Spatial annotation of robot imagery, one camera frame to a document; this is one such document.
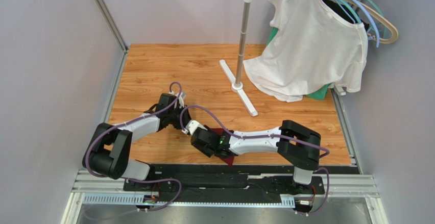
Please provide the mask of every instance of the gray floor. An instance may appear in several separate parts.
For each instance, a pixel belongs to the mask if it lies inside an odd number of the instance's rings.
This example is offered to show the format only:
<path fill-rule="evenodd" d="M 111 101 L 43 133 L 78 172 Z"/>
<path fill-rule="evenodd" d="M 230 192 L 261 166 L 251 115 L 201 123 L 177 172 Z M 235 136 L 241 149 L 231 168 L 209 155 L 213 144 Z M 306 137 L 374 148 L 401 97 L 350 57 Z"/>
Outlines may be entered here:
<path fill-rule="evenodd" d="M 133 206 L 93 205 L 82 210 L 93 218 L 115 216 L 134 210 Z M 364 198 L 330 198 L 323 210 L 303 217 L 292 210 L 275 208 L 229 208 L 229 207 L 168 207 L 157 212 L 135 212 L 107 221 L 92 221 L 83 215 L 79 224 L 88 223 L 163 223 L 163 224 L 266 224 L 266 223 L 322 223 L 322 224 L 368 224 L 371 223 Z"/>

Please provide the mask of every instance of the wire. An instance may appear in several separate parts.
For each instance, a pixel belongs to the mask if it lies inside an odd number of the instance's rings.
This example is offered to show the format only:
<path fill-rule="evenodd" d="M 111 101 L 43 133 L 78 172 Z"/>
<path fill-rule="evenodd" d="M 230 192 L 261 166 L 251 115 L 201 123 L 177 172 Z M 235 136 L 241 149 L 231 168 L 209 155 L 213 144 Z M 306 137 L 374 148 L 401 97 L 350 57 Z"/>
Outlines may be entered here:
<path fill-rule="evenodd" d="M 315 172 L 317 172 L 319 170 L 324 170 L 326 172 L 326 193 L 325 193 L 325 198 L 323 199 L 323 202 L 320 205 L 320 207 L 318 209 L 316 209 L 315 211 L 310 212 L 309 215 L 313 215 L 313 214 L 316 214 L 319 211 L 321 211 L 323 209 L 323 207 L 325 206 L 325 204 L 326 204 L 326 200 L 328 199 L 328 194 L 329 194 L 329 171 L 325 167 L 319 167 L 319 169 L 316 170 Z"/>
<path fill-rule="evenodd" d="M 316 188 L 311 185 L 312 187 L 312 205 L 314 206 L 314 201 L 316 200 Z"/>
<path fill-rule="evenodd" d="M 86 214 L 86 211 L 83 211 L 82 214 L 83 214 L 83 216 L 86 219 L 89 219 L 89 220 L 93 220 L 93 221 L 106 221 L 106 220 L 113 220 L 113 219 L 119 218 L 119 217 L 124 216 L 124 215 L 131 214 L 131 213 L 134 213 L 134 212 L 137 212 L 137 209 L 126 211 L 126 212 L 121 213 L 119 215 L 115 215 L 115 216 L 111 216 L 111 217 L 106 217 L 106 218 L 94 218 L 94 217 L 90 217 L 89 215 Z"/>
<path fill-rule="evenodd" d="M 169 86 L 170 91 L 172 91 L 171 88 L 172 88 L 172 86 L 173 86 L 174 84 L 177 84 L 180 90 L 179 90 L 179 92 L 178 92 L 177 98 L 176 98 L 174 101 L 172 101 L 171 104 L 169 104 L 167 107 L 165 107 L 165 108 L 163 108 L 162 110 L 157 111 L 157 112 L 155 112 L 155 113 L 148 114 L 148 115 L 145 115 L 145 116 L 143 116 L 143 117 L 137 117 L 137 118 L 134 118 L 134 119 L 132 119 L 132 120 L 130 120 L 130 121 L 127 121 L 127 122 L 124 122 L 124 123 L 121 123 L 121 124 L 118 124 L 118 125 L 112 126 L 112 127 L 109 128 L 108 130 L 106 130 L 105 132 L 103 132 L 101 135 L 99 135 L 99 136 L 98 136 L 98 137 L 97 137 L 97 138 L 96 138 L 96 139 L 91 143 L 91 145 L 89 146 L 88 150 L 86 151 L 86 155 L 85 155 L 85 166 L 86 166 L 86 169 L 89 171 L 89 173 L 90 173 L 91 175 L 93 175 L 93 176 L 95 176 L 95 177 L 100 177 L 100 178 L 106 177 L 106 176 L 104 176 L 104 175 L 101 175 L 101 174 L 95 173 L 95 172 L 90 168 L 90 166 L 89 166 L 89 157 L 90 157 L 90 153 L 91 153 L 92 149 L 94 148 L 94 146 L 95 146 L 95 145 L 96 145 L 96 144 L 97 144 L 97 143 L 98 143 L 98 142 L 99 142 L 99 141 L 100 141 L 100 140 L 101 140 L 105 135 L 109 134 L 109 133 L 110 133 L 111 131 L 113 131 L 113 130 L 116 130 L 116 129 L 118 129 L 118 128 L 120 128 L 120 127 L 123 127 L 123 126 L 127 126 L 127 125 L 129 125 L 129 124 L 131 124 L 131 123 L 134 123 L 134 122 L 137 122 L 137 121 L 139 121 L 139 120 L 146 119 L 146 118 L 149 118 L 149 117 L 151 117 L 151 116 L 155 116 L 155 115 L 157 115 L 157 114 L 160 114 L 160 113 L 162 113 L 162 112 L 168 110 L 170 107 L 173 107 L 174 104 L 178 101 L 178 98 L 180 98 L 180 96 L 181 96 L 181 84 L 180 84 L 179 82 L 172 82 L 171 85 Z"/>
<path fill-rule="evenodd" d="M 159 195 L 157 196 L 157 199 L 160 198 L 160 194 L 161 194 L 161 192 L 160 192 L 160 182 L 159 182 Z"/>
<path fill-rule="evenodd" d="M 178 191 L 177 194 L 175 194 L 175 197 L 173 197 L 170 201 L 166 202 L 164 205 L 159 206 L 157 208 L 153 208 L 153 209 L 149 209 L 148 211 L 157 211 L 157 210 L 161 210 L 166 208 L 168 205 L 170 205 L 175 199 L 178 198 L 178 196 L 181 193 L 181 182 L 177 179 L 174 178 L 166 178 L 166 179 L 160 179 L 160 180 L 153 180 L 153 181 L 141 181 L 141 180 L 136 180 L 136 179 L 127 179 L 129 181 L 132 182 L 137 182 L 137 183 L 145 183 L 145 184 L 152 184 L 152 183 L 159 183 L 159 182 L 176 182 L 178 183 Z"/>
<path fill-rule="evenodd" d="M 156 186 L 157 186 L 157 183 L 154 184 L 154 187 L 153 187 L 153 189 L 151 190 L 151 199 L 154 200 L 154 201 L 157 201 L 156 197 L 153 196 L 153 192 L 154 192 L 154 189 L 156 189 Z"/>
<path fill-rule="evenodd" d="M 204 107 L 201 107 L 201 106 L 199 106 L 199 105 L 189 105 L 189 106 L 187 106 L 187 107 L 185 107 L 182 111 L 181 111 L 181 113 L 180 113 L 180 125 L 181 125 L 181 129 L 182 130 L 185 130 L 186 128 L 184 127 L 184 125 L 183 125 L 183 121 L 182 121 L 182 118 L 183 118 L 183 114 L 184 114 L 184 112 L 185 111 L 187 111 L 187 109 L 189 109 L 189 108 L 199 108 L 199 109 L 202 109 L 202 110 L 204 110 L 205 112 L 207 112 L 208 114 L 210 114 L 210 116 L 211 117 L 213 117 L 214 118 L 214 120 L 216 120 L 216 122 L 221 126 L 221 128 L 222 129 L 224 129 L 224 131 L 225 132 L 227 132 L 228 134 L 230 134 L 231 136 L 234 136 L 234 137 L 236 137 L 236 138 L 239 138 L 239 139 L 258 139 L 258 138 L 274 138 L 274 137 L 279 137 L 279 138 L 282 138 L 282 139 L 286 139 L 286 140 L 289 140 L 289 141 L 294 141 L 294 142 L 297 142 L 297 143 L 300 143 L 300 144 L 302 144 L 302 145 L 305 145 L 305 146 L 310 146 L 310 147 L 313 147 L 313 148 L 315 148 L 315 149 L 317 149 L 317 150 L 322 150 L 322 151 L 324 151 L 325 153 L 324 154 L 322 154 L 322 155 L 320 155 L 320 158 L 323 158 L 323 157 L 325 157 L 325 156 L 327 156 L 328 154 L 329 154 L 329 150 L 327 149 L 327 148 L 324 148 L 324 147 L 321 147 L 321 146 L 317 146 L 317 145 L 314 145 L 314 144 L 311 144 L 311 143 L 308 143 L 308 142 L 306 142 L 306 141 L 302 141 L 302 140 L 299 140 L 299 139 L 296 139 L 296 138 L 293 138 L 293 137 L 290 137 L 290 136 L 284 136 L 284 135 L 278 135 L 278 134 L 271 134 L 271 135 L 257 135 L 257 136 L 239 136 L 239 135 L 236 135 L 236 134 L 234 134 L 234 133 L 232 133 L 232 132 L 230 132 L 223 124 L 222 124 L 222 122 L 212 113 L 212 112 L 210 112 L 210 110 L 208 110 L 208 109 L 206 109 L 206 108 L 204 108 Z"/>

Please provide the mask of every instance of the green cloth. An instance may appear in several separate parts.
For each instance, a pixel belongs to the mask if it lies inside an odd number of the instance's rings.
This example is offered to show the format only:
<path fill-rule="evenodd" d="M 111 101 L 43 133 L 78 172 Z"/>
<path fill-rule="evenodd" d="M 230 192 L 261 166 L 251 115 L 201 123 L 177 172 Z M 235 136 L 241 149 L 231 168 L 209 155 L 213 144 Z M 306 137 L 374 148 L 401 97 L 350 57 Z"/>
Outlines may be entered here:
<path fill-rule="evenodd" d="M 272 41 L 272 39 L 275 37 L 277 32 L 278 32 L 277 28 L 272 28 L 271 34 L 269 36 L 269 39 L 268 39 L 268 42 L 266 43 L 266 45 L 268 45 Z M 323 99 L 325 99 L 326 93 L 328 93 L 329 85 L 330 84 L 324 85 L 318 91 L 315 91 L 315 92 L 308 94 L 306 96 L 311 97 L 311 98 L 316 99 L 316 100 L 323 100 Z"/>

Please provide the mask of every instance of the wooden hanger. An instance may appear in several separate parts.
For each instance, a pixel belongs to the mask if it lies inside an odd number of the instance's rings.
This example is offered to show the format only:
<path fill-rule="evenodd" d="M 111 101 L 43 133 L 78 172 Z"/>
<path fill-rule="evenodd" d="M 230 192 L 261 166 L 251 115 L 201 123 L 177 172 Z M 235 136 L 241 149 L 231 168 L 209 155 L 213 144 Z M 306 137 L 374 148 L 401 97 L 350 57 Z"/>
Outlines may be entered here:
<path fill-rule="evenodd" d="M 344 0 L 344 1 L 348 2 L 349 4 L 356 5 L 355 2 L 353 2 L 352 0 Z M 375 18 L 380 23 L 382 23 L 391 32 L 391 37 L 389 39 L 380 38 L 379 42 L 382 44 L 391 44 L 394 41 L 396 41 L 397 38 L 399 37 L 399 31 L 397 30 L 397 28 L 394 25 L 392 25 L 391 22 L 389 22 L 387 19 L 385 19 L 385 17 L 381 16 L 377 11 L 373 10 L 372 8 L 370 8 L 369 6 L 367 6 L 364 3 L 361 3 L 361 5 L 365 7 L 367 12 L 369 12 L 369 14 L 373 18 Z"/>

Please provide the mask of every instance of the metal pole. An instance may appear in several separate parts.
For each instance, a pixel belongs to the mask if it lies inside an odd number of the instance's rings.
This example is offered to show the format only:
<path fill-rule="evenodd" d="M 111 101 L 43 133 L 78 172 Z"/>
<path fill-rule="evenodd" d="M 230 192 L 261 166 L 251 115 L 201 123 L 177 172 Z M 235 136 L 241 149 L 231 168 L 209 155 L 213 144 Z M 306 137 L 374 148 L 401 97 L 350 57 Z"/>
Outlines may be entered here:
<path fill-rule="evenodd" d="M 246 3 L 243 7 L 243 18 L 241 20 L 241 31 L 240 31 L 240 43 L 238 45 L 238 57 L 237 57 L 237 72 L 235 86 L 240 86 L 241 80 L 241 69 L 243 66 L 243 57 L 245 55 L 245 41 L 246 41 L 246 29 L 248 28 L 248 18 L 249 18 L 249 7 L 251 3 Z"/>

